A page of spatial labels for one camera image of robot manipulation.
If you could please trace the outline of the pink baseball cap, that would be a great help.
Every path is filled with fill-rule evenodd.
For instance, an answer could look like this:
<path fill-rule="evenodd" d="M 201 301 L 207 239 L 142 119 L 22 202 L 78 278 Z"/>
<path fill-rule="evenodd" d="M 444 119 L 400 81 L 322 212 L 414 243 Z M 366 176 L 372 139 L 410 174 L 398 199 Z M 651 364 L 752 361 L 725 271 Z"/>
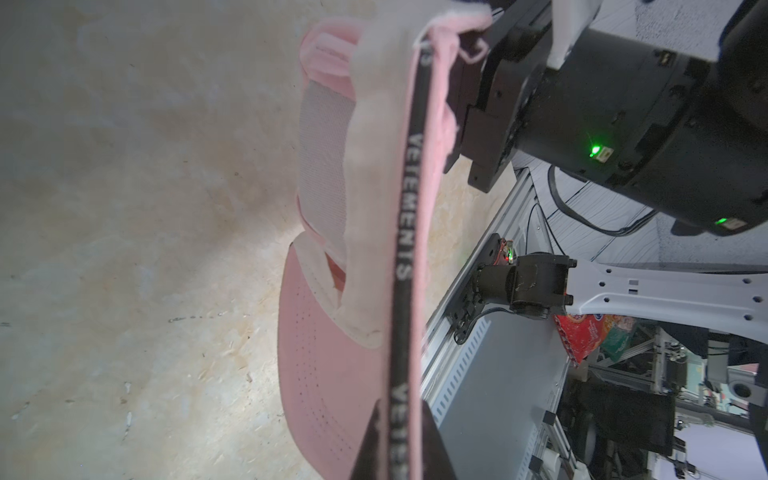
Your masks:
<path fill-rule="evenodd" d="M 421 356 L 428 236 L 458 131 L 448 102 L 484 2 L 396 1 L 304 36 L 296 203 L 302 232 L 279 299 L 278 376 L 290 434 L 326 479 L 350 479 L 380 400 L 377 479 L 422 479 Z"/>

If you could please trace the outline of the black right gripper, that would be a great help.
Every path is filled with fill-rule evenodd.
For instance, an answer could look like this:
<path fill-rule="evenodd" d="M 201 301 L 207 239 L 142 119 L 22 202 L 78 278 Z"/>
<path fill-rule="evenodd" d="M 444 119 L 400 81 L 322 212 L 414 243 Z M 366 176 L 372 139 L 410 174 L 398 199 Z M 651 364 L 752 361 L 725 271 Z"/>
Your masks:
<path fill-rule="evenodd" d="M 468 181 L 524 152 L 674 219 L 730 236 L 767 219 L 767 5 L 744 1 L 710 62 L 595 31 L 596 1 L 496 1 L 461 43 L 448 102 Z"/>

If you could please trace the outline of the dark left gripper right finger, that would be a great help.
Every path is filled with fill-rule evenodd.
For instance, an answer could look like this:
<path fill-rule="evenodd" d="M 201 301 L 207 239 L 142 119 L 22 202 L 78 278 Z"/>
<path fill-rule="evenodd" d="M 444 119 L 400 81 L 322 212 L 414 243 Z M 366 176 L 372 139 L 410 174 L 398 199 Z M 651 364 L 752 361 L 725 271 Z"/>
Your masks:
<path fill-rule="evenodd" d="M 456 480 L 448 452 L 426 400 L 421 401 L 423 480 Z"/>

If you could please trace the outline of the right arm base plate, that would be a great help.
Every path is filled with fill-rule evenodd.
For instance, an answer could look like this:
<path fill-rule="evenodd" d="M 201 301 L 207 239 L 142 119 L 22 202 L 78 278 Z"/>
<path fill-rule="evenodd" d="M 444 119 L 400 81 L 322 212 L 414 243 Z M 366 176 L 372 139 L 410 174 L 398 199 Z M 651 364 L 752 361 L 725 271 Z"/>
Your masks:
<path fill-rule="evenodd" d="M 463 345 L 469 339 L 488 303 L 478 286 L 480 272 L 490 266 L 507 266 L 513 257 L 512 245 L 498 233 L 492 233 L 469 263 L 468 273 L 461 277 L 444 310 L 450 323 L 449 333 L 457 345 Z"/>

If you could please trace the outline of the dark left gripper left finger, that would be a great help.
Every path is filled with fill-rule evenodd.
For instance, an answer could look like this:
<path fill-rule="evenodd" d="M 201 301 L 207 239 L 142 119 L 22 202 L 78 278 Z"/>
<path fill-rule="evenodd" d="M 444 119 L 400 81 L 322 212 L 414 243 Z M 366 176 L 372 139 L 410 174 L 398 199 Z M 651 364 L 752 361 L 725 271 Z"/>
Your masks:
<path fill-rule="evenodd" d="M 374 404 L 362 443 L 354 462 L 350 480 L 376 480 L 379 475 L 379 444 L 381 439 L 380 400 Z"/>

